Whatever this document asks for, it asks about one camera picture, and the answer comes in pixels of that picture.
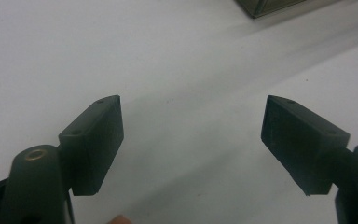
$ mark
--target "black object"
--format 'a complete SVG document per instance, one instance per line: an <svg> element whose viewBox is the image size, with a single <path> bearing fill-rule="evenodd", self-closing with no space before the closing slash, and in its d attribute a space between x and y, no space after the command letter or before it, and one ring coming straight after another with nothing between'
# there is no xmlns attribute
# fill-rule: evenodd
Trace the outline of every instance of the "black object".
<svg viewBox="0 0 358 224"><path fill-rule="evenodd" d="M252 18L267 15L305 0L237 0Z"/></svg>
<svg viewBox="0 0 358 224"><path fill-rule="evenodd" d="M306 195L336 184L340 224L358 224L358 147L350 135L295 101L269 96L261 139Z"/></svg>
<svg viewBox="0 0 358 224"><path fill-rule="evenodd" d="M93 103L59 138L16 156L0 182L0 223L75 223L68 190L97 193L124 138L119 96Z"/></svg>

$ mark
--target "white table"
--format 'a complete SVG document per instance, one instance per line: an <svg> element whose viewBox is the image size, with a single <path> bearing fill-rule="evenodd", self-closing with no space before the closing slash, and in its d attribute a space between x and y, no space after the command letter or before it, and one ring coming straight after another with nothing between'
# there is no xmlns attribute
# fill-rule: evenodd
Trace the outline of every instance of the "white table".
<svg viewBox="0 0 358 224"><path fill-rule="evenodd" d="M121 96L125 140L76 223L337 223L260 140L269 94L358 145L358 0L259 20L233 0L0 1L0 180L15 155Z"/></svg>

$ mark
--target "tabletop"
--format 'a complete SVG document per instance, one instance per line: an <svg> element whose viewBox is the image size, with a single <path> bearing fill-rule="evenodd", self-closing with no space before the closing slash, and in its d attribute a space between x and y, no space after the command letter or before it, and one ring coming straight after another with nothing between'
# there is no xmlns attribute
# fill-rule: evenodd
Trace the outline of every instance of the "tabletop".
<svg viewBox="0 0 358 224"><path fill-rule="evenodd" d="M337 223L260 139L268 95L358 145L358 0L308 0L257 20L234 0L0 1L0 180L97 99L125 137L76 223Z"/></svg>

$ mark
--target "white surface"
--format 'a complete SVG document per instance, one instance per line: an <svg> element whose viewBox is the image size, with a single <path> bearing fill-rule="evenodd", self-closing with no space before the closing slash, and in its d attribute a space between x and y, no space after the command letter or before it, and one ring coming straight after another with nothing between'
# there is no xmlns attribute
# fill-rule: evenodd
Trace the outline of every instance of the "white surface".
<svg viewBox="0 0 358 224"><path fill-rule="evenodd" d="M112 94L125 140L76 223L337 223L337 189L304 196L259 135L275 94L358 145L358 0L0 1L0 180Z"/></svg>

